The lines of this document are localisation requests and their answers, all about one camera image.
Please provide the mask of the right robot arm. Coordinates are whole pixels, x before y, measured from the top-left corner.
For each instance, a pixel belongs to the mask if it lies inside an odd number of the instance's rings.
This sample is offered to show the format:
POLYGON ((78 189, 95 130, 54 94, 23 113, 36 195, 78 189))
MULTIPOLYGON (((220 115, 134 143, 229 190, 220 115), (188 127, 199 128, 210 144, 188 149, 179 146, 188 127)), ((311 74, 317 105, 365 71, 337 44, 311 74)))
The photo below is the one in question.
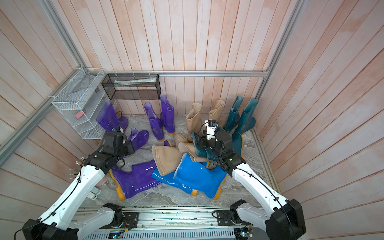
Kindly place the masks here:
POLYGON ((265 231, 271 240, 298 240, 306 233, 301 204, 280 195, 246 163, 242 135, 218 129, 213 135, 192 133, 192 138, 198 156, 206 153, 209 160, 241 183, 262 206, 259 209, 239 200, 230 206, 228 221, 249 223, 265 231))

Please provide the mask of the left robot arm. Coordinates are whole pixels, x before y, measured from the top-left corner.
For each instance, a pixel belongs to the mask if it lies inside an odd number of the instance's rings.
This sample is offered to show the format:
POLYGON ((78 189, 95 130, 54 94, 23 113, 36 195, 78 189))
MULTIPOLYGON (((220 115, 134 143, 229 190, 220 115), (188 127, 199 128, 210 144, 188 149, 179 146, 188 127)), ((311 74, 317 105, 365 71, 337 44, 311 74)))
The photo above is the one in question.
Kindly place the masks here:
POLYGON ((72 220, 91 190, 118 161, 135 153, 133 139, 120 132, 106 133, 104 143, 82 158, 80 171, 58 200, 38 219, 29 219, 19 230, 25 239, 82 240, 104 226, 120 228, 125 216, 122 207, 115 204, 103 205, 80 222, 72 223, 72 220))

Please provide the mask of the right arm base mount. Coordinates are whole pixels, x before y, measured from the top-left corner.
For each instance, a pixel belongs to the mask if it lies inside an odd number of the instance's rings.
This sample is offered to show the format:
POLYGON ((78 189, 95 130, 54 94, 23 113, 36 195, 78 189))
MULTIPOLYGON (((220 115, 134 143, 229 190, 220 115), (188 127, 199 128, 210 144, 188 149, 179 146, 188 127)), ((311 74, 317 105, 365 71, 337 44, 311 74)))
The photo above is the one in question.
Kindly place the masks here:
POLYGON ((213 211, 212 216, 217 220, 219 226, 247 225, 248 222, 242 221, 237 213, 239 206, 245 203, 245 200, 239 200, 232 204, 228 210, 213 211))

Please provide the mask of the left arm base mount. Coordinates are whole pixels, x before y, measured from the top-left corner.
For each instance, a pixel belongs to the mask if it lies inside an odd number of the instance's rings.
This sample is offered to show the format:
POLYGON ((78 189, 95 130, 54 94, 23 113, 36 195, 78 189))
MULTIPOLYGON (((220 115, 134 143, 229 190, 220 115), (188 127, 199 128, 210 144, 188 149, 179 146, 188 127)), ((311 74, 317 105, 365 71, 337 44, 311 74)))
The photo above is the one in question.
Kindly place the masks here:
POLYGON ((110 224, 102 227, 102 229, 117 229, 117 228, 123 228, 123 229, 134 229, 137 227, 139 212, 123 212, 123 207, 107 203, 103 205, 103 208, 109 208, 114 211, 114 217, 110 224))

